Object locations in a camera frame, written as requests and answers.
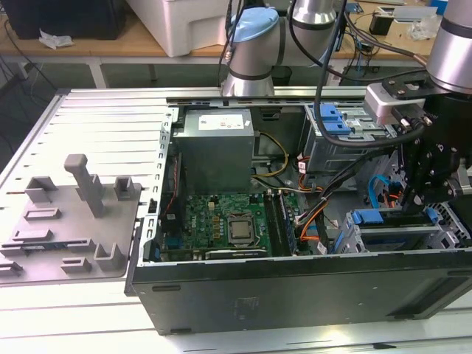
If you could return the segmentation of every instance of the floor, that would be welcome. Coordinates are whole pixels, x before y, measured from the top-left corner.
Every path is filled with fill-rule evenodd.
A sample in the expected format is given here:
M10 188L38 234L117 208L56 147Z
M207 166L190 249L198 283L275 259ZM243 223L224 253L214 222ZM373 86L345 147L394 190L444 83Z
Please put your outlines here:
M150 81L146 65L104 65L110 87L208 87L215 86L216 65L156 65L159 79ZM318 82L319 70L314 68L291 68L289 84L292 86L315 86ZM0 171L11 159L31 127L38 120L55 91L38 75L33 67L27 67L29 78L19 81L17 77L4 70L0 75L7 75L10 82L0 89ZM389 74L398 68L382 68L379 73L368 73L367 76ZM46 64L43 73L58 87L68 89L94 88L94 81L89 68L80 64ZM284 77L286 71L278 70L274 76ZM226 67L221 77L226 76Z

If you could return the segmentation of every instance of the wooden workbench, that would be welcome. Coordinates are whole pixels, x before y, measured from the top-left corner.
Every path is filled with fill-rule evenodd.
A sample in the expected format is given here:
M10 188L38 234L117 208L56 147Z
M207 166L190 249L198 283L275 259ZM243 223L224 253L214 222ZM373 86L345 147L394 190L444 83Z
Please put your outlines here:
M407 0L409 4L416 4L415 0ZM364 9L364 14L373 13L379 4L359 1ZM24 62L17 49L11 44L5 33L3 23L6 16L1 20L0 27L0 54L6 61L20 63ZM357 26L368 30L371 16L359 19ZM407 24L392 23L389 34L385 37L378 36L380 41L404 49L415 50L419 54L428 57L434 41L417 41L409 39L406 35ZM221 54L222 46L209 46L197 49L184 57L169 58L159 46L154 37L148 32L142 22L136 16L130 16L121 36L115 41L100 41L94 39L74 39L74 46L52 50L37 40L20 40L15 33L14 36L18 47L32 61L52 63L85 63L90 66L91 73L97 88L107 87L103 76L101 65L104 63L217 63ZM348 60L354 54L353 40L346 36L341 50L333 56L333 66L343 69ZM405 58L394 52L381 49L372 60L373 66L404 66L408 65L409 58Z

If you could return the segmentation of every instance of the sticker label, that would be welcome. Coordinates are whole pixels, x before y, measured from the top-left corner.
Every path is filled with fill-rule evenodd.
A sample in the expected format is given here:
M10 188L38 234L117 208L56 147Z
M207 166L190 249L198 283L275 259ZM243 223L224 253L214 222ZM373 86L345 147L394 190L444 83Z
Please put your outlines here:
M326 247L321 242L318 242L317 249L318 249L319 253L321 253L321 254L326 254L327 253Z
M240 297L235 300L233 316L240 321L257 318L259 297Z
M302 174L306 174L306 172L307 172L306 166L307 166L306 163L304 163L304 162L299 162L299 163L298 163L298 170L299 170L299 172L302 173Z
M200 116L200 119L198 120L198 129L200 131L244 129L243 115L242 114L220 114L220 115L204 114L203 116Z
M346 123L346 125L348 127L360 127L361 126L361 123L356 118L346 118L344 120L344 123Z
M332 220L331 223L326 225L326 230L339 229L339 223L337 220Z

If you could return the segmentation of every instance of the yellow wire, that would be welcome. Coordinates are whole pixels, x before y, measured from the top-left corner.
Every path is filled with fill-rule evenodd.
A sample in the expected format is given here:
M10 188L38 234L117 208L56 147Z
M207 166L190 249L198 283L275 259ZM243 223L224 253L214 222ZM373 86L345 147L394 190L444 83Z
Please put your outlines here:
M302 186L302 180L303 180L303 177L304 177L304 176L305 176L305 175L303 175L303 174L300 175L300 178L299 178L299 180L298 180L298 189L299 189L299 190L303 190L303 191L311 191L311 188L305 188L305 187ZM323 188L322 188L322 187L317 187L316 190L318 190L318 191L321 192L321 191L323 190Z
M274 172L270 172L270 173L259 173L259 174L256 174L256 175L252 175L253 177L272 177L272 176L277 176L279 175L280 173L282 173L283 171L285 171L285 169L287 168L288 166L288 154L287 154L287 151L284 149L284 147L282 146L282 144L280 144L277 139L275 139L272 135L270 134L267 134L263 131L260 132L260 135L265 135L267 136L270 140L272 140L272 142L274 142L279 148L280 150L282 150L283 152L283 156L285 157L285 161L283 162L283 165L282 167L280 168L280 170L277 170L277 171L274 171Z

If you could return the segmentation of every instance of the black box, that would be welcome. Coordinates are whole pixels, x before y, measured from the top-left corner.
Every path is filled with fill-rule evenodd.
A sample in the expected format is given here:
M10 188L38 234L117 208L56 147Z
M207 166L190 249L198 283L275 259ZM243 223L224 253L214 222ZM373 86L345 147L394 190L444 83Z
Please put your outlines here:
M40 28L50 35L117 39L126 21L124 0L2 0L1 4L21 39L39 38Z
M387 35L392 25L393 17L374 14L370 22L369 31L373 35Z

